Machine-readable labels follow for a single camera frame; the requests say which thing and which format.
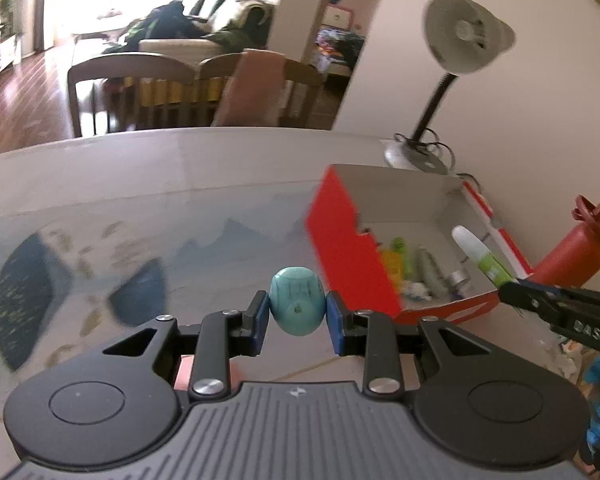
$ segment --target lamp neck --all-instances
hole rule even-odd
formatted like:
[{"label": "lamp neck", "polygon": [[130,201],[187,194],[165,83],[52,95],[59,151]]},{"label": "lamp neck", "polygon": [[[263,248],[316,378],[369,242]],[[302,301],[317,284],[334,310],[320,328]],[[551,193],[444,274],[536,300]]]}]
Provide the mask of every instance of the lamp neck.
[{"label": "lamp neck", "polygon": [[424,135],[427,126],[429,126],[433,115],[438,109],[440,101],[442,101],[442,98],[444,97],[447,89],[451,86],[451,83],[456,80],[456,78],[458,78],[457,75],[446,73],[444,77],[440,80],[440,83],[438,83],[436,91],[433,92],[431,99],[429,99],[429,104],[427,104],[427,107],[425,108],[424,113],[420,118],[420,122],[418,123],[418,126],[416,126],[413,135],[411,135],[409,142],[420,142],[420,139]]}]

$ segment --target clothes on sofa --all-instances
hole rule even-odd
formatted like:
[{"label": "clothes on sofa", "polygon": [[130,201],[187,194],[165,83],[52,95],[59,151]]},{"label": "clothes on sofa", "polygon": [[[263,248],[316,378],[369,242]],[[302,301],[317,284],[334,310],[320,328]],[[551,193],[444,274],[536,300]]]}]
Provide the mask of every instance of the clothes on sofa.
[{"label": "clothes on sofa", "polygon": [[208,19],[224,2],[225,0],[183,0],[182,4],[184,14]]},{"label": "clothes on sofa", "polygon": [[136,23],[126,35],[122,44],[107,47],[105,54],[115,52],[136,52],[142,40],[170,40],[202,38],[207,31],[199,28],[196,22],[183,13],[181,1],[174,1],[156,7],[146,18]]},{"label": "clothes on sofa", "polygon": [[205,22],[184,15],[183,2],[174,1],[152,10],[131,27],[122,44],[112,44],[105,53],[136,52],[142,40],[209,40],[221,45],[225,54],[264,48],[274,7],[266,0],[222,0]]}]

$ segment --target white cap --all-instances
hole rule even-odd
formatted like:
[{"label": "white cap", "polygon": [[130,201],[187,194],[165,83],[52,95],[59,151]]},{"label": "white cap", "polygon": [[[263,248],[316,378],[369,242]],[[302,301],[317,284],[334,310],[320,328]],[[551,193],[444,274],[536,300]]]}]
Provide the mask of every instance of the white cap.
[{"label": "white cap", "polygon": [[451,230],[451,235],[464,254],[474,263],[480,262],[491,251],[480,239],[464,226],[457,225]]}]

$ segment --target cable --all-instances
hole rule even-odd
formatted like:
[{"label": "cable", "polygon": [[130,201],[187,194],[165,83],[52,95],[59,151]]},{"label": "cable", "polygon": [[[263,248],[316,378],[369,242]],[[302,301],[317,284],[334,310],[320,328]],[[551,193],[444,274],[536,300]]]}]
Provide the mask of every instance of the cable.
[{"label": "cable", "polygon": [[[446,150],[449,152],[449,156],[451,157],[451,163],[447,169],[449,173],[453,173],[456,168],[456,154],[454,153],[454,150],[452,150],[444,142],[440,142],[440,136],[435,132],[435,130],[427,127],[425,128],[425,131],[430,132],[436,140],[434,142],[421,142],[420,140],[412,140],[404,134],[394,134],[394,140],[396,142],[408,144],[414,150],[426,150],[429,153],[433,153],[433,150],[431,149],[431,147],[433,147],[437,151],[437,156],[439,158],[442,155],[442,148],[446,148]],[[478,179],[475,178],[471,173],[456,173],[456,175],[463,180],[471,180],[472,183],[475,184],[478,193],[482,194],[482,185],[480,184],[480,181],[478,181]]]},{"label": "cable", "polygon": [[456,168],[456,154],[454,153],[454,150],[452,150],[450,147],[448,147],[444,142],[428,142],[429,146],[442,146],[443,148],[446,148],[447,151],[449,152],[449,155],[451,156],[451,164],[449,165],[449,167],[447,168],[449,170],[449,173],[453,173],[454,169]]}]

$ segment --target red water bottle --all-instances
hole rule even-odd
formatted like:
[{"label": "red water bottle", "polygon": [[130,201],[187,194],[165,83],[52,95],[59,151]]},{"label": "red water bottle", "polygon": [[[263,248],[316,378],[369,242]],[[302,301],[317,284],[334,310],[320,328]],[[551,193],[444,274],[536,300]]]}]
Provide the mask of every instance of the red water bottle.
[{"label": "red water bottle", "polygon": [[582,286],[600,270],[600,203],[594,206],[579,195],[571,215],[578,224],[538,264],[531,281]]}]

